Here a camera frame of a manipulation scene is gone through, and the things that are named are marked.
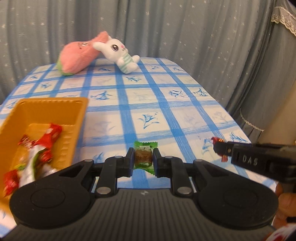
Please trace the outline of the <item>right hand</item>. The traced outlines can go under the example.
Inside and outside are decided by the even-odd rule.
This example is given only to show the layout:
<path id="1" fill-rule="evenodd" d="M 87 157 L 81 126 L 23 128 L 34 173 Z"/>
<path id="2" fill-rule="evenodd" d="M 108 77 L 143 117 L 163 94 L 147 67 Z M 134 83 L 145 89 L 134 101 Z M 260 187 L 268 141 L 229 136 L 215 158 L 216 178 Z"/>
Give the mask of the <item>right hand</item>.
<path id="1" fill-rule="evenodd" d="M 287 225 L 288 217 L 295 217 L 296 214 L 296 195 L 295 193 L 284 193 L 282 185 L 277 184 L 275 194 L 278 197 L 278 211 L 273 220 L 276 229 Z"/>

